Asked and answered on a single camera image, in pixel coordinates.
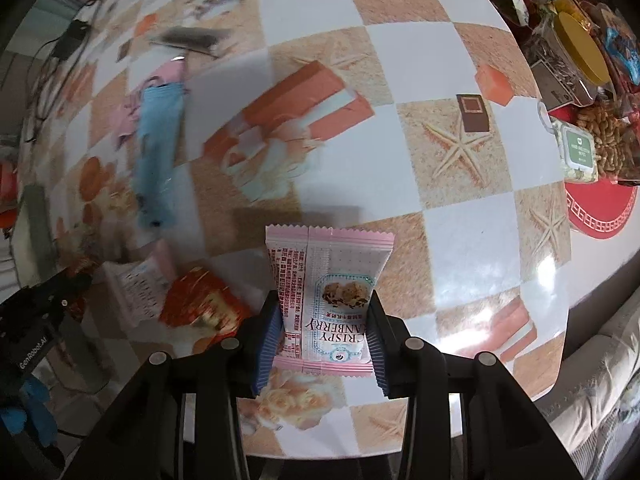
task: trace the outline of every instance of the starfish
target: starfish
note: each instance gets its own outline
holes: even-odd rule
[[[480,185],[482,187],[486,185],[482,165],[476,156],[476,152],[472,150],[472,148],[474,146],[480,146],[482,143],[491,139],[493,136],[490,132],[480,132],[472,136],[468,134],[465,135],[466,132],[462,123],[462,115],[456,119],[456,124],[454,125],[455,133],[448,132],[429,123],[423,123],[423,126],[449,147],[449,151],[445,154],[442,162],[433,172],[434,178],[443,174],[454,162],[462,158],[464,162],[466,162],[472,175],[478,178]]]
[[[391,420],[383,418],[381,416],[369,415],[369,420],[374,426],[383,430],[380,435],[380,440],[386,440],[388,438],[404,438],[404,422],[406,420],[406,404],[402,407],[402,410],[393,417]]]
[[[335,55],[335,40],[329,38],[326,40],[322,52],[319,56],[291,56],[291,59],[300,65],[306,65],[312,61],[319,61],[323,65],[338,71],[346,70],[353,64],[356,64],[361,59],[366,58],[366,54],[350,54],[348,56],[337,57]]]
[[[559,253],[560,240],[558,234],[558,228],[562,225],[563,222],[566,221],[566,215],[561,214],[560,216],[556,216],[556,196],[551,196],[551,206],[549,207],[549,213],[547,216],[540,214],[534,209],[529,210],[531,216],[536,221],[536,223],[544,229],[542,233],[542,238],[536,245],[536,248],[533,249],[533,253],[537,253],[542,246],[546,243],[547,240],[551,241],[551,247],[554,250],[556,256]]]

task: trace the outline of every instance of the red snack package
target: red snack package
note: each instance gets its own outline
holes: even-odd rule
[[[159,319],[167,326],[188,325],[201,319],[216,332],[213,344],[234,335],[249,316],[249,308],[225,282],[207,269],[194,267],[172,283]]]

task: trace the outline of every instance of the gold lid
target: gold lid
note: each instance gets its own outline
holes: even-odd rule
[[[559,12],[554,19],[554,30],[574,63],[594,85],[611,81],[600,49],[573,16]]]

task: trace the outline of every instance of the checkered tablecloth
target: checkered tablecloth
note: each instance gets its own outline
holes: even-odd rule
[[[376,287],[386,312],[404,318],[412,334],[458,352],[499,338],[506,329],[497,314],[517,303],[527,322],[508,333],[498,353],[532,397],[550,388],[568,313],[564,185],[536,83],[492,4],[204,1],[104,0],[72,90],[20,165],[23,182],[47,189],[61,252],[86,248],[88,234],[105,253],[118,244],[133,251],[158,236],[136,224],[136,149],[126,142],[116,150],[110,115],[154,70],[184,55],[188,95],[172,178],[177,224],[159,233],[178,267],[209,267],[259,308],[272,287],[266,224],[394,232],[396,246]],[[147,41],[179,24],[228,28],[233,46],[214,60]],[[250,201],[204,156],[203,144],[312,60],[366,98],[374,116],[314,149],[284,193]],[[487,70],[510,88],[508,102],[492,97],[479,76]],[[461,96],[478,109],[463,113]],[[487,126],[469,132],[478,110]],[[85,182],[92,157],[100,164]],[[123,330],[101,301],[104,287],[94,287],[83,325],[112,361],[116,389],[149,352],[190,354],[207,335],[154,321]],[[455,433],[455,397],[451,405]],[[274,370],[258,400],[241,399],[239,409],[247,453],[328,458],[399,450],[406,406],[386,401],[373,378]]]

